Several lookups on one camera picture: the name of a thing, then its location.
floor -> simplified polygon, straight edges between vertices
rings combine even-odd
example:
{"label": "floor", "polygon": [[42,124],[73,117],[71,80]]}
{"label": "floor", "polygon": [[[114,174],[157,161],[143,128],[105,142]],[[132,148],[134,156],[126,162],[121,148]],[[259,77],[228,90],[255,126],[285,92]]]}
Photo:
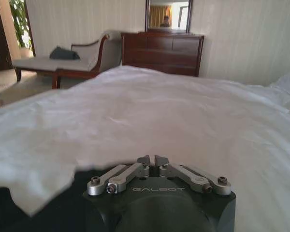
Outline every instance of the floor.
{"label": "floor", "polygon": [[[61,88],[70,88],[83,80],[61,79]],[[52,89],[52,77],[34,72],[22,72],[22,80],[16,82],[13,70],[0,71],[0,107]]]}

mirror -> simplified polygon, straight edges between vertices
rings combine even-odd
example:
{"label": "mirror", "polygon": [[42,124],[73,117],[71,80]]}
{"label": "mirror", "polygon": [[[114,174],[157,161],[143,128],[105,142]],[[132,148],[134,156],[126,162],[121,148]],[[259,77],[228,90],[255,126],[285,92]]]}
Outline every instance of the mirror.
{"label": "mirror", "polygon": [[145,31],[190,30],[192,0],[146,0]]}

striped wallpaper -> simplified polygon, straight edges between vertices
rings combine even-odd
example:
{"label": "striped wallpaper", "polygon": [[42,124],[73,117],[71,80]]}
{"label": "striped wallpaper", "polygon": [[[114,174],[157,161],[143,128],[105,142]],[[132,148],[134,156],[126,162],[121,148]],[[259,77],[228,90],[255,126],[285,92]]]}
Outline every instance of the striped wallpaper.
{"label": "striped wallpaper", "polygon": [[[105,29],[144,30],[145,0],[27,0],[38,56]],[[200,76],[268,85],[290,70],[290,0],[194,0],[205,34]]]}

white bedding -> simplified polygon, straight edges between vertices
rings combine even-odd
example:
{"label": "white bedding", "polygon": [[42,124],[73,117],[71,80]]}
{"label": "white bedding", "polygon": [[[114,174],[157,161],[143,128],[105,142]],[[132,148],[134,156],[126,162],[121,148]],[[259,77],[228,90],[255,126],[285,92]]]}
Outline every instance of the white bedding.
{"label": "white bedding", "polygon": [[0,115],[0,186],[29,214],[76,168],[147,154],[228,177],[236,231],[290,232],[290,95],[279,89],[126,66]]}

green plant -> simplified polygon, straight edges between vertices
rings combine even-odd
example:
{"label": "green plant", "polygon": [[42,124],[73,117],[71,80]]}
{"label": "green plant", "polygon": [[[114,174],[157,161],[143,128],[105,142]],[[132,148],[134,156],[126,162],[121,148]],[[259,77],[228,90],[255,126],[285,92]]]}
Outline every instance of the green plant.
{"label": "green plant", "polygon": [[18,45],[20,47],[26,47],[32,50],[24,0],[9,0],[9,3],[14,21]]}

